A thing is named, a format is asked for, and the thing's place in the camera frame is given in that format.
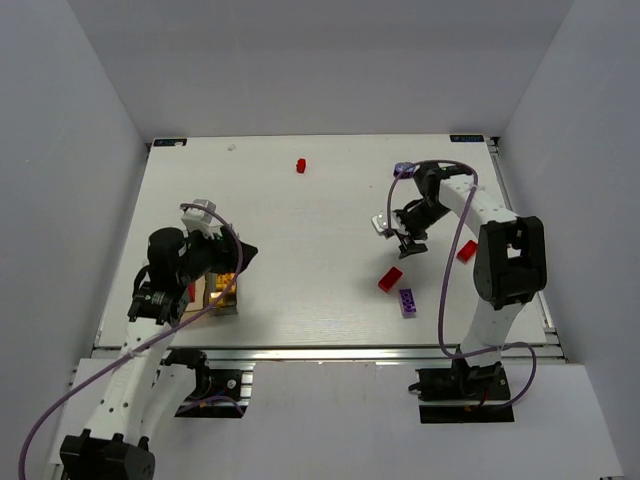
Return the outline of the yellow two-by-three lego brick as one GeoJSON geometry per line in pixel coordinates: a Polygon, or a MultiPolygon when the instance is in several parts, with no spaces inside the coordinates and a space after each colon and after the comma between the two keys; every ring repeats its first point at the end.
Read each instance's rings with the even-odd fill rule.
{"type": "Polygon", "coordinates": [[[236,282],[234,281],[234,278],[235,278],[235,274],[233,272],[217,274],[215,276],[215,281],[214,281],[214,291],[222,292],[228,286],[230,286],[228,293],[235,294],[237,291],[237,285],[236,285],[236,282]]]}

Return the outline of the red two-by-two lego brick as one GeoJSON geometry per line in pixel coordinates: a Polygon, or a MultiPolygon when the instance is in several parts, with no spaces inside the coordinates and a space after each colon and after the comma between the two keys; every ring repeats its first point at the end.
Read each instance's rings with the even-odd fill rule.
{"type": "Polygon", "coordinates": [[[402,278],[403,272],[397,267],[391,267],[378,281],[378,287],[385,293],[390,292],[402,278]]]}

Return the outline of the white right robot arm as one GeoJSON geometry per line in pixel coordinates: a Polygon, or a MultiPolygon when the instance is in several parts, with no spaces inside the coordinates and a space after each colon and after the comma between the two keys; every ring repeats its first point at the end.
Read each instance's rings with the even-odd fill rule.
{"type": "Polygon", "coordinates": [[[414,181],[419,199],[402,209],[392,206],[373,218],[378,235],[399,241],[399,256],[426,252],[428,229],[448,214],[458,218],[443,274],[438,313],[446,310],[453,262],[463,229],[475,237],[473,284],[478,301],[469,330],[451,359],[455,378],[479,383],[494,378],[507,336],[526,304],[547,284],[544,226],[536,216],[522,217],[483,191],[479,175],[458,161],[423,160],[396,166],[394,179],[414,181]]]}

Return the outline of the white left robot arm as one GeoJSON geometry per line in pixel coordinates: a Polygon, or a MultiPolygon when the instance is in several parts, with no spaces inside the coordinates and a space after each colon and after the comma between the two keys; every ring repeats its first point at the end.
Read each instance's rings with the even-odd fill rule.
{"type": "Polygon", "coordinates": [[[238,276],[258,253],[211,201],[197,199],[181,210],[182,227],[149,236],[120,355],[102,372],[106,389],[82,432],[62,441],[59,456],[70,479],[153,477],[153,438],[203,383],[202,352],[168,350],[188,323],[189,288],[210,273],[238,276]]]}

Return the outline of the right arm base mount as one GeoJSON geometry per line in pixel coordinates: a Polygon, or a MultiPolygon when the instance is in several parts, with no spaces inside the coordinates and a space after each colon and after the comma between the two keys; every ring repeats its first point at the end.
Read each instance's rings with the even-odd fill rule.
{"type": "Polygon", "coordinates": [[[453,360],[448,368],[423,368],[408,392],[419,398],[422,424],[488,424],[515,421],[511,391],[501,362],[470,367],[453,360]]]}

